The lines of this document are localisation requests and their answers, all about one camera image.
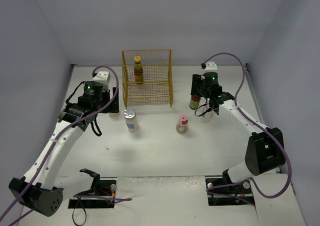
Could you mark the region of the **silver lid white shaker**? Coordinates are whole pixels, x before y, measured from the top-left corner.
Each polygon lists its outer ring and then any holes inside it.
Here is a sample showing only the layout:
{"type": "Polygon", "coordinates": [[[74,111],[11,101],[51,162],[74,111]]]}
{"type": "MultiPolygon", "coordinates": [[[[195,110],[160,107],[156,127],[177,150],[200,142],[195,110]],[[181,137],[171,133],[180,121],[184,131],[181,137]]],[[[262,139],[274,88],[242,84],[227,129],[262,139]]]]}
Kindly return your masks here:
{"type": "Polygon", "coordinates": [[[133,108],[130,107],[125,109],[123,112],[123,117],[130,132],[135,132],[139,129],[137,113],[133,108]]]}

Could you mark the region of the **yellow cap sauce bottle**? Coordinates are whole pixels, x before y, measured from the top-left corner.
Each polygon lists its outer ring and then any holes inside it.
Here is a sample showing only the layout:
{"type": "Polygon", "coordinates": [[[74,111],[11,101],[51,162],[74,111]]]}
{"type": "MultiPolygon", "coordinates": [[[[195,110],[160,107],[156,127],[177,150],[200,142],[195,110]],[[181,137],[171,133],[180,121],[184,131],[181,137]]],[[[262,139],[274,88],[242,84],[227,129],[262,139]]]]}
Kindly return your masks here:
{"type": "Polygon", "coordinates": [[[136,55],[134,57],[134,80],[136,84],[144,83],[144,71],[141,64],[141,57],[136,55]]]}
{"type": "Polygon", "coordinates": [[[196,110],[200,106],[201,97],[197,95],[192,95],[190,97],[189,107],[192,110],[196,110]]]}

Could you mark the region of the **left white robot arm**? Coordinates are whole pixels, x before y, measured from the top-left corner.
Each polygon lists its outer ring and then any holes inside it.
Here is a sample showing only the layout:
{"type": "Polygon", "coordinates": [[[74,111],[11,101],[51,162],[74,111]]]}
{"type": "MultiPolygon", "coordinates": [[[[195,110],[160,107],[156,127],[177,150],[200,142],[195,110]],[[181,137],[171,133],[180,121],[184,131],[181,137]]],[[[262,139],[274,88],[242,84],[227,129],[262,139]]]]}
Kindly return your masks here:
{"type": "Polygon", "coordinates": [[[32,167],[21,178],[12,178],[9,189],[15,201],[46,217],[52,216],[63,201],[62,187],[56,187],[57,174],[72,146],[97,114],[119,100],[119,88],[113,96],[97,81],[83,83],[83,95],[77,103],[67,103],[48,143],[32,167]]]}

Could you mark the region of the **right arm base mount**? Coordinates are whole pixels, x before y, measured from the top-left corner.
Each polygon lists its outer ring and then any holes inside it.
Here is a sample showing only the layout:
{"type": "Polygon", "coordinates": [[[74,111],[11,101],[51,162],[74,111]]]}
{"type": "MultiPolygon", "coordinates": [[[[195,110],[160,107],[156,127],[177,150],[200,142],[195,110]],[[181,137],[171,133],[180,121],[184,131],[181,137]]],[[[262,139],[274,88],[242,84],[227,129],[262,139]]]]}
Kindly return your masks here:
{"type": "Polygon", "coordinates": [[[248,180],[225,186],[222,178],[206,178],[207,202],[209,206],[255,206],[251,185],[248,180]]]}

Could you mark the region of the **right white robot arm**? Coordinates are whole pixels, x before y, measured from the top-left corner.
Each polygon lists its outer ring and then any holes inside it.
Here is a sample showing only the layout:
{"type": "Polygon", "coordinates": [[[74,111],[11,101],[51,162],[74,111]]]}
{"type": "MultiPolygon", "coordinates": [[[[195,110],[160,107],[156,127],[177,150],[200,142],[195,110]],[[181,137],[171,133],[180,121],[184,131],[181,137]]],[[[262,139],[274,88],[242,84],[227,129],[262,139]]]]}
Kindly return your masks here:
{"type": "Polygon", "coordinates": [[[190,95],[205,99],[205,103],[199,106],[201,113],[198,114],[203,121],[209,121],[213,115],[221,116],[247,140],[244,160],[222,174],[221,186],[225,191],[233,192],[240,182],[286,163],[281,130],[261,124],[241,109],[235,98],[223,91],[216,72],[193,74],[190,95]]]}

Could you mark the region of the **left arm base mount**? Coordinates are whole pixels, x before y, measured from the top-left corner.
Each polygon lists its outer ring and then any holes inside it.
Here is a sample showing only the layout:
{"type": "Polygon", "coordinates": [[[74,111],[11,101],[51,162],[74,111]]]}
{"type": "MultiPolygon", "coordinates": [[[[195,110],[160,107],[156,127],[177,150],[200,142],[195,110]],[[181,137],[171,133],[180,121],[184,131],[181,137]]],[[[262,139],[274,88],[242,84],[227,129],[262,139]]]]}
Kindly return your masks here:
{"type": "Polygon", "coordinates": [[[116,196],[115,190],[117,187],[116,179],[101,178],[100,174],[89,170],[81,169],[82,174],[88,175],[91,178],[89,188],[78,193],[80,200],[77,197],[69,199],[69,209],[113,209],[115,200],[109,200],[116,196]]]}

